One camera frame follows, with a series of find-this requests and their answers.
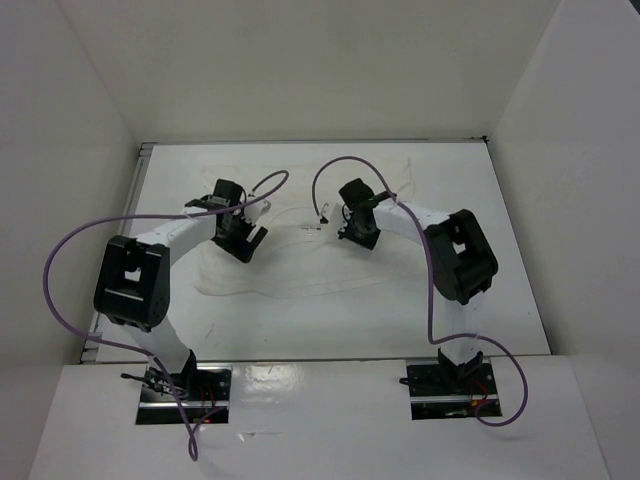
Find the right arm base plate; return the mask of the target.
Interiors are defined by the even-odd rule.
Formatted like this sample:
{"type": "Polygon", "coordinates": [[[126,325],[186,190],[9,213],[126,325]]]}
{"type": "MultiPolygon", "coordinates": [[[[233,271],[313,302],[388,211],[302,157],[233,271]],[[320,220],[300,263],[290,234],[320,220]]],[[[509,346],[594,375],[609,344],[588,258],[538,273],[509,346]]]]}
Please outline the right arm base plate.
{"type": "Polygon", "coordinates": [[[436,360],[408,362],[399,383],[408,390],[413,420],[473,418],[479,406],[481,417],[502,415],[493,368],[488,361],[457,386],[445,381],[436,360]]]}

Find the aluminium table edge rail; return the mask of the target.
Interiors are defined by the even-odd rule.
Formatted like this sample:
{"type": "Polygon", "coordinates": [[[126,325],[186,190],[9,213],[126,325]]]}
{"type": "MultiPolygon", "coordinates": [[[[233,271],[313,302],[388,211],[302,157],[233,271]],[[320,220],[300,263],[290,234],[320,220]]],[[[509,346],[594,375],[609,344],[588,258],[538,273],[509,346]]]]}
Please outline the aluminium table edge rail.
{"type": "Polygon", "coordinates": [[[136,245],[136,240],[123,235],[124,227],[129,220],[134,219],[132,211],[134,197],[138,190],[138,183],[144,177],[146,167],[151,158],[155,143],[143,143],[139,150],[136,161],[133,180],[125,201],[124,213],[116,218],[120,224],[117,235],[113,236],[106,244],[102,265],[99,270],[96,291],[94,295],[94,307],[97,310],[95,321],[91,327],[88,339],[85,341],[85,348],[98,350],[100,345],[113,347],[123,347],[125,350],[132,350],[134,353],[145,353],[137,346],[129,347],[122,343],[103,339],[103,331],[99,329],[100,320],[107,319],[116,325],[126,325],[126,316],[131,313],[136,320],[138,314],[145,317],[148,308],[145,306],[146,294],[151,294],[154,281],[146,281],[148,286],[142,286],[139,290],[134,280],[127,280],[125,273],[127,270],[135,269],[143,265],[148,257],[152,256],[147,252],[148,246],[136,245]]]}

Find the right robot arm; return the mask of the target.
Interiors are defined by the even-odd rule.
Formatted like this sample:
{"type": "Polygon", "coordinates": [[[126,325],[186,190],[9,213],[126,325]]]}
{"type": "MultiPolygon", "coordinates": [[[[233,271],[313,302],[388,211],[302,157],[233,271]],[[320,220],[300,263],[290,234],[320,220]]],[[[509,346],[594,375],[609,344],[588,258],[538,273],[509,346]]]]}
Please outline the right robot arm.
{"type": "Polygon", "coordinates": [[[361,179],[339,190],[344,203],[338,237],[372,250],[380,234],[394,233],[428,253],[427,338],[438,347],[440,386],[451,393],[468,386],[483,361],[478,347],[479,309],[498,262],[475,215],[442,213],[376,194],[361,179]]]}

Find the white tank top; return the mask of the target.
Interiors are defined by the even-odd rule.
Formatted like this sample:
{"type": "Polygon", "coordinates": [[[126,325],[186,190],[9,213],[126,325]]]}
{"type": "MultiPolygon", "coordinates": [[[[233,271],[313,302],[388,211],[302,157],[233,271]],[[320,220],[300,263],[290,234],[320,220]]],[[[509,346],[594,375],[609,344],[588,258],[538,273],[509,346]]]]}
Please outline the white tank top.
{"type": "Polygon", "coordinates": [[[384,232],[373,250],[322,232],[320,208],[341,203],[339,189],[360,178],[375,192],[384,183],[401,199],[415,197],[408,158],[385,158],[371,170],[354,161],[334,164],[316,178],[318,164],[291,166],[287,183],[270,197],[270,211],[259,220],[268,234],[244,264],[211,242],[200,245],[196,290],[213,297],[259,293],[274,298],[323,295],[396,279],[423,277],[421,248],[384,232]]]}

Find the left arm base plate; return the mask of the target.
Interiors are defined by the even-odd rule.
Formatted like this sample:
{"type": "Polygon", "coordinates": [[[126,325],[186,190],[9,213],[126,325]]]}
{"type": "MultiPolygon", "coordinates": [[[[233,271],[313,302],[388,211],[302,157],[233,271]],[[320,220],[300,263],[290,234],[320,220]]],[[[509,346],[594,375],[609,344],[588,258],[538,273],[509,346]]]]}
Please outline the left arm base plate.
{"type": "MultiPolygon", "coordinates": [[[[191,425],[199,421],[226,424],[229,419],[231,366],[199,366],[198,369],[200,377],[194,387],[186,387],[181,380],[175,380],[187,420],[191,425]]],[[[158,369],[149,367],[136,380],[142,383],[135,420],[137,425],[176,425],[183,422],[170,386],[158,369]]]]}

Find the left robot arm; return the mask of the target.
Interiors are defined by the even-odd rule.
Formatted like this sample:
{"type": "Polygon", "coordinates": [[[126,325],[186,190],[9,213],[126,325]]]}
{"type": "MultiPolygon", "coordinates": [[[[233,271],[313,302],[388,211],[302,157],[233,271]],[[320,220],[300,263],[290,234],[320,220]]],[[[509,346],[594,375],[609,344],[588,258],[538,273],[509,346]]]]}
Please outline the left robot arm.
{"type": "Polygon", "coordinates": [[[268,200],[256,201],[241,185],[222,179],[212,193],[187,202],[178,218],[135,237],[116,235],[106,245],[94,307],[152,361],[147,381],[163,380],[176,399],[191,397],[209,380],[168,318],[171,267],[206,242],[248,263],[268,233],[257,223],[269,210],[268,200]]]}

